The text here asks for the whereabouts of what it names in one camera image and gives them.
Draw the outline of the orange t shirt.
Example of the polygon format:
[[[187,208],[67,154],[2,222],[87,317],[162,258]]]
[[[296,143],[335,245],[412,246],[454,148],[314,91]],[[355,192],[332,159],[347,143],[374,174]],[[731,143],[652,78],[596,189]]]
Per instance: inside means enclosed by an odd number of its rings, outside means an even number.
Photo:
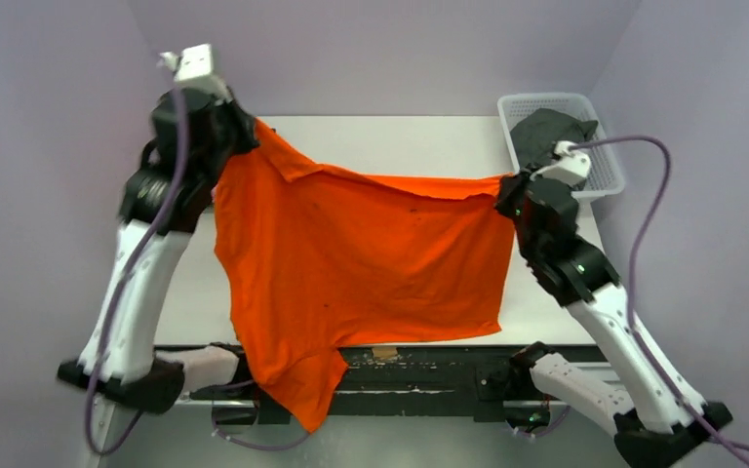
[[[366,175],[313,161],[264,122],[226,164],[215,254],[258,386],[308,432],[328,416],[346,346],[499,331],[515,227],[497,175]]]

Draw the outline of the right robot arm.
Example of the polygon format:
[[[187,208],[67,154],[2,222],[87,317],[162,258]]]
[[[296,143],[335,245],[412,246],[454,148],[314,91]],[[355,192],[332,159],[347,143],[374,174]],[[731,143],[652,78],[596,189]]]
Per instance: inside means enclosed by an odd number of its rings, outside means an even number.
[[[621,383],[615,388],[536,342],[510,360],[516,394],[539,391],[564,401],[612,436],[631,467],[671,467],[732,422],[728,407],[683,380],[630,314],[607,256],[577,233],[579,204],[568,185],[507,175],[495,208],[513,221],[519,253],[538,284],[589,333]]]

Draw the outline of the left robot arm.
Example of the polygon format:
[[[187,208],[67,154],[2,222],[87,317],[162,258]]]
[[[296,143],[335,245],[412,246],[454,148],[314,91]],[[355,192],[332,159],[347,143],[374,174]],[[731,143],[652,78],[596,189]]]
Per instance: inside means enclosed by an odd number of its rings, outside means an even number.
[[[186,87],[181,96],[183,113],[171,94],[151,111],[154,137],[124,186],[116,258],[97,325],[80,356],[57,370],[61,382],[152,414],[174,405],[189,375],[154,349],[178,261],[213,201],[225,164],[259,146],[256,118],[229,89]]]

